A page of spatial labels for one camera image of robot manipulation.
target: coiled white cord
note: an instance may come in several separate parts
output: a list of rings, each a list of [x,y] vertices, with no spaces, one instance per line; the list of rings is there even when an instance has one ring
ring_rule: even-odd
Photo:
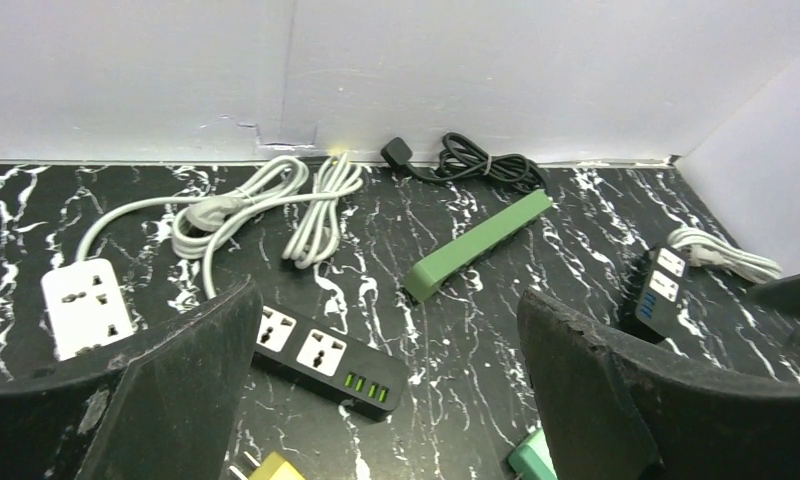
[[[779,279],[783,270],[773,260],[745,252],[696,228],[678,228],[668,235],[668,245],[684,251],[693,267],[716,265],[753,283]]]
[[[306,268],[332,256],[341,242],[335,213],[338,199],[361,188],[361,175],[362,167],[348,162],[346,154],[331,157],[315,174],[312,193],[297,195],[297,191],[309,178],[309,167],[296,157],[282,155],[265,164],[240,187],[223,195],[150,198],[108,212],[85,232],[76,251],[76,261],[87,259],[97,235],[118,217],[156,205],[194,204],[176,215],[171,241],[173,251],[180,257],[203,259],[203,289],[206,296],[212,298],[216,295],[212,280],[215,250],[223,246],[250,218],[273,207],[287,203],[312,202],[288,241],[283,258],[294,260],[294,265],[298,268]],[[281,177],[280,182],[264,189],[276,177]],[[213,233],[200,237],[190,236],[191,226]]]

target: metal prong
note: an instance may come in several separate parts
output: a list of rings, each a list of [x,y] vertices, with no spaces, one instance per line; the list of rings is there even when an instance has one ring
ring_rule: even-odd
[[[245,456],[245,457],[247,457],[247,460],[248,460],[250,463],[252,463],[252,464],[253,464],[253,467],[254,467],[254,468],[259,468],[259,466],[261,465],[261,463],[259,463],[259,461],[258,461],[258,460],[256,460],[256,457],[254,457],[254,456],[250,455],[250,452],[248,452],[248,451],[246,451],[246,450],[245,450],[245,451],[244,451],[244,456]]]
[[[236,477],[238,477],[238,480],[250,480],[243,473],[241,473],[241,470],[238,470],[238,468],[235,465],[230,465],[229,471],[232,472]]]

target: marble surface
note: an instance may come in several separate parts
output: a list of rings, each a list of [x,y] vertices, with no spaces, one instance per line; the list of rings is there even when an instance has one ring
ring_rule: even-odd
[[[73,258],[99,215],[149,196],[227,191],[253,171],[0,166],[0,382],[54,361],[39,280]],[[681,225],[726,234],[673,169],[545,172],[554,208],[417,306],[400,290],[406,271],[514,194],[479,181],[425,185],[371,168],[365,187],[339,205],[339,252],[304,271],[280,260],[303,205],[249,222],[215,257],[221,288],[254,273],[266,298],[403,359],[411,376],[400,408],[373,423],[254,368],[227,458],[277,450],[309,479],[513,478],[504,459],[539,426],[516,330],[521,292],[540,288],[615,324],[622,278],[645,249]],[[137,328],[203,301],[199,263],[177,258],[168,243],[175,212],[131,214],[95,244],[114,263]],[[800,383],[800,359],[782,348],[800,322],[751,304],[744,285],[692,270],[679,329],[662,346]]]

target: white wall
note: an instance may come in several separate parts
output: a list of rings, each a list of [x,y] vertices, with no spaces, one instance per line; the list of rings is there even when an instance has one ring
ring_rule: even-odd
[[[800,57],[677,165],[743,248],[800,273]]]
[[[660,159],[799,54],[800,0],[5,0],[0,159]]]

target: coiled black cord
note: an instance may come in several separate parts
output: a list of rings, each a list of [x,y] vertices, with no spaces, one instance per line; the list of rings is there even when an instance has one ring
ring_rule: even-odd
[[[427,175],[417,168],[409,168],[415,178],[432,183],[446,183],[472,177],[488,178],[505,184],[521,193],[530,193],[539,188],[547,190],[547,184],[538,166],[518,153],[491,156],[468,137],[450,132],[441,139],[444,150],[438,154],[435,175]]]

